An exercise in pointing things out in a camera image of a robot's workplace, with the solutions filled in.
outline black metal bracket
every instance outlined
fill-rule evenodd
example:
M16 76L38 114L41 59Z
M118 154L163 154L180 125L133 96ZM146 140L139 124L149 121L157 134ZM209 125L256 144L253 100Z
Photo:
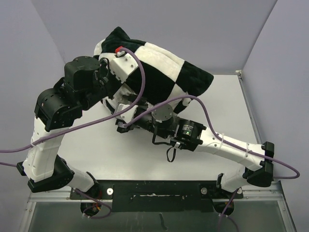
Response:
M232 194L218 189L216 181L98 180L98 183L101 199L112 200L113 212L213 212L212 199L228 199ZM72 189L70 199L86 198Z

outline robotic arm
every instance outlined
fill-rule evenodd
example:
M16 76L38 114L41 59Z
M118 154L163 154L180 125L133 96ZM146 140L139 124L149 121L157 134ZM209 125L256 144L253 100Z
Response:
M110 62L107 59L100 63L92 57L77 57L67 63L65 76L38 97L31 143L67 130L75 119L82 116L83 110L90 109L105 97L112 99L137 68L134 58L124 51L118 52ZM97 182L91 173L71 167L58 156L63 137L34 145L26 160L17 164L18 170L30 179L28 186L32 192L70 186L97 196Z
M109 102L111 101L106 100L104 103L109 109L111 109L112 103ZM214 136L210 128L200 123L174 115L172 107L168 104L155 109L150 114L144 115L131 127L123 128L123 123L130 122L133 118L145 111L144 102L141 102L140 104L141 106L137 108L136 112L129 115L133 117L128 116L118 118L116 123L118 124L117 130L119 132L128 132L129 130L132 130L134 126L138 126L154 134L153 144L171 145L174 148L174 153L176 152L176 149L207 152L243 165L243 167L239 168L235 172L220 174L217 179L217 187L219 189L234 192L238 188L248 184L259 187L268 187L271 185L273 180L272 162L265 158L252 155L249 151L264 154L264 156L273 158L273 143L265 142L262 145L249 144L224 136L223 134L216 133L218 137L229 141L234 145L243 147L246 151L239 150L219 140L216 136ZM116 109L116 112L118 109L122 109L123 107L124 105L120 103ZM156 143L156 136L169 139L170 142Z
M34 132L31 142L67 130L75 119L82 116L83 110L90 109L97 102L108 97L105 105L114 113L127 108L135 95L122 96L123 102L115 106L114 95L130 74L138 67L130 54L118 52L116 58L98 62L91 57L77 57L65 65L65 76L53 88L42 92L35 107ZM166 104L149 114L144 115L131 126L124 128L148 108L147 100L142 98L138 105L117 118L117 131L128 132L140 127L153 133L154 144L171 145L174 149L186 149L196 152L207 152L235 161L243 165L234 173L220 174L217 188L228 192L247 185L260 187L270 186L273 179L273 164L267 159L256 157L248 151L254 151L273 157L274 144L248 144L217 134L235 145L246 148L245 151L234 148L219 140L210 128L183 119L174 114L170 105ZM169 143L156 143L156 136L169 139ZM58 156L63 135L35 145L24 162L18 163L20 173L30 180L28 186L32 192L60 189L64 186L80 189L90 196L98 195L97 181L89 172L81 172L66 163Z

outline bolt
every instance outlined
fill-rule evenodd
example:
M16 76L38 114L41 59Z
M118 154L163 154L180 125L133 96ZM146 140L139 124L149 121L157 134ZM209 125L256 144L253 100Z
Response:
M114 190L112 188L108 188L106 192L107 192L107 195L111 196Z
M204 194L204 195L207 194L207 188L202 188L201 193Z

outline black and white checkered fabric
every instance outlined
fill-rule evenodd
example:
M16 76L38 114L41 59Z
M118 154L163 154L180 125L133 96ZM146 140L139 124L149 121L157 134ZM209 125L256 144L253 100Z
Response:
M152 43L131 39L120 27L96 45L94 57L113 59L115 49L120 46L130 49L140 59L146 74L143 96L151 105L185 94L199 96L213 81L210 73ZM126 84L122 88L127 89L122 92L128 92L128 89L132 93L140 91L139 69L132 73ZM190 99L177 100L171 102L171 106L175 113L179 113L189 102Z

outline white table surface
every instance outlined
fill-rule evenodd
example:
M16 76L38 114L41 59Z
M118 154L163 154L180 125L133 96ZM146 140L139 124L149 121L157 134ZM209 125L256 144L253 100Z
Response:
M206 105L217 132L256 143L249 113L236 75L216 75L200 98ZM74 126L110 115L98 103ZM192 101L180 117L207 126L202 108ZM131 180L216 180L219 173L239 164L208 153L177 151L173 163L166 160L166 145L153 145L152 134L134 129L120 134L112 119L65 135L59 155L70 165L89 171L96 179Z

